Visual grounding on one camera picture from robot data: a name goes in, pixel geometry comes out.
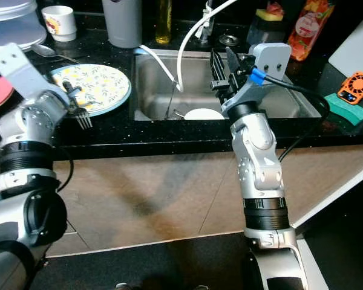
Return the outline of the red printed bottle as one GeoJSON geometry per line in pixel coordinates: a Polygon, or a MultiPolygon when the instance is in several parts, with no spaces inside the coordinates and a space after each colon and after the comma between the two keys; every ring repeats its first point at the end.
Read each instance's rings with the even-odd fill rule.
{"type": "Polygon", "coordinates": [[[302,62],[308,57],[319,34],[340,0],[306,0],[287,39],[290,58],[302,62]]]}

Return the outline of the white plate stack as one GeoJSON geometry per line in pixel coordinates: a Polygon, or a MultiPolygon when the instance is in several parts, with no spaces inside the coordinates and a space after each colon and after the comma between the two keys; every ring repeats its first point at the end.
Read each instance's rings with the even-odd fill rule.
{"type": "Polygon", "coordinates": [[[27,51],[33,44],[40,44],[48,32],[41,25],[36,14],[0,21],[0,50],[10,42],[18,44],[21,50],[27,51]]]}

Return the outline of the grey bowl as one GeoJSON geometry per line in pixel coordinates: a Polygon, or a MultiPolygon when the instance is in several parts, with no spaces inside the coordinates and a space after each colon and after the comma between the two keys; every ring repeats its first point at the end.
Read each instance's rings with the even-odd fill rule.
{"type": "Polygon", "coordinates": [[[0,21],[26,16],[37,7],[36,0],[0,0],[0,21]]]}

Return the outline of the yellow oil bottle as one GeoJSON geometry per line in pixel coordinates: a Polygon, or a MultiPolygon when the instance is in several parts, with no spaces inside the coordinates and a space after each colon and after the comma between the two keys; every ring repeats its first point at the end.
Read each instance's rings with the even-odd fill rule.
{"type": "Polygon", "coordinates": [[[172,0],[157,0],[155,42],[167,45],[171,41],[172,0]]]}

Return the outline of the floral patterned plate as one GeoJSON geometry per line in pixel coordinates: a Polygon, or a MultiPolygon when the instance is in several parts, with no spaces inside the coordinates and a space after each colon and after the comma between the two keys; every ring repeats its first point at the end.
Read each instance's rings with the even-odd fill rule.
{"type": "Polygon", "coordinates": [[[76,64],[52,70],[54,82],[63,87],[68,81],[74,88],[77,104],[92,116],[106,114],[120,107],[131,94],[131,81],[115,67],[99,64],[76,64]]]}

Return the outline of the white cutting board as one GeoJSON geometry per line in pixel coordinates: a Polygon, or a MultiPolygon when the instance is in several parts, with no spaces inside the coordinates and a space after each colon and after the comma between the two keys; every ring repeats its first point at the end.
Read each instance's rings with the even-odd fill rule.
{"type": "Polygon", "coordinates": [[[347,77],[363,73],[363,21],[330,56],[329,63],[347,77]]]}

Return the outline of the small orange fan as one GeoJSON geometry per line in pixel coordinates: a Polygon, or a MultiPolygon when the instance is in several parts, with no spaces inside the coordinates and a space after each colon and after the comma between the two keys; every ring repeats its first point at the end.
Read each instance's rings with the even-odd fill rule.
{"type": "Polygon", "coordinates": [[[358,105],[363,100],[363,72],[358,71],[348,77],[342,83],[336,96],[347,102],[347,104],[358,105]]]}

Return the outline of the grey tumbler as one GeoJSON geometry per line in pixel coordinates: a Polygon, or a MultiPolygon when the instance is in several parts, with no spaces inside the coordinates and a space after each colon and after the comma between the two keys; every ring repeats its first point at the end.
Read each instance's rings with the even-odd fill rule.
{"type": "Polygon", "coordinates": [[[108,41],[121,49],[141,45],[141,0],[102,0],[108,41]]]}

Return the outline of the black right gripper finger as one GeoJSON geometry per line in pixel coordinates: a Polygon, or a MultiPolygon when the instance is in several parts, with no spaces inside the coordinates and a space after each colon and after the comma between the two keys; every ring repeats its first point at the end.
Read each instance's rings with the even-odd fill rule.
{"type": "Polygon", "coordinates": [[[221,56],[211,49],[209,56],[212,80],[210,81],[211,89],[226,89],[228,87],[227,75],[224,72],[224,63],[221,56]]]}
{"type": "Polygon", "coordinates": [[[236,53],[231,47],[225,47],[229,73],[234,77],[247,75],[247,56],[236,53]]]}

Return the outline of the dark container with sponges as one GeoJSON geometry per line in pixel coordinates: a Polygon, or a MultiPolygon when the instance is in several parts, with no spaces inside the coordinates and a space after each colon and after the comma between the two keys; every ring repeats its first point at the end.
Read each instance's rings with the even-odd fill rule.
{"type": "Polygon", "coordinates": [[[268,0],[265,8],[255,11],[255,16],[247,33],[247,42],[251,46],[262,42],[284,42],[286,36],[286,12],[281,3],[276,0],[268,0]]]}

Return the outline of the white bowl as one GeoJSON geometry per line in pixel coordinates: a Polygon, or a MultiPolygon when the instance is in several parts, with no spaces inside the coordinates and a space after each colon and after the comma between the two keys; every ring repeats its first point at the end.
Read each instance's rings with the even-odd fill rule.
{"type": "Polygon", "coordinates": [[[184,120],[225,120],[220,112],[209,108],[192,109],[183,116],[184,120]]]}

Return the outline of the metal spoon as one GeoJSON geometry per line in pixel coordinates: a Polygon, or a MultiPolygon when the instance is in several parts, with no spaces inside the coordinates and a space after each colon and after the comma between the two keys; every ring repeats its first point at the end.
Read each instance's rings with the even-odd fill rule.
{"type": "Polygon", "coordinates": [[[80,64],[79,61],[74,60],[73,58],[70,58],[68,56],[63,56],[61,54],[58,54],[54,49],[51,49],[50,47],[46,47],[43,46],[41,44],[35,43],[33,44],[30,49],[37,53],[39,56],[43,56],[43,57],[60,57],[63,58],[64,60],[68,60],[70,62],[73,62],[75,64],[80,64]]]}

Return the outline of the beige cabinet front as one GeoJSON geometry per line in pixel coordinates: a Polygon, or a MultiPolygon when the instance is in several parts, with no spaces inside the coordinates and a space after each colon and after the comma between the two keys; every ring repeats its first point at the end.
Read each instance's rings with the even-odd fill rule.
{"type": "MultiPolygon", "coordinates": [[[[298,225],[363,170],[363,144],[300,147],[282,170],[289,218],[298,225]]],[[[73,232],[49,255],[226,234],[244,226],[232,152],[78,160],[62,197],[73,232]]]]}

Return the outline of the metal fork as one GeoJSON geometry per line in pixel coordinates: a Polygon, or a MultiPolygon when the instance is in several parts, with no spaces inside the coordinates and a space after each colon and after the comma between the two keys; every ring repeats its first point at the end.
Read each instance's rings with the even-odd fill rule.
{"type": "Polygon", "coordinates": [[[67,117],[76,119],[77,123],[82,129],[91,128],[93,126],[92,121],[90,119],[90,113],[88,113],[88,111],[85,110],[85,108],[80,107],[77,112],[67,111],[67,117]]]}

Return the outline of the white printed cup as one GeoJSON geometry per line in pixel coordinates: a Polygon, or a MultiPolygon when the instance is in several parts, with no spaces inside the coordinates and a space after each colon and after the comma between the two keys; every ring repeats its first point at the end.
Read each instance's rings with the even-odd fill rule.
{"type": "Polygon", "coordinates": [[[41,13],[54,41],[70,42],[76,39],[77,28],[73,8],[54,5],[44,7],[41,13]]]}

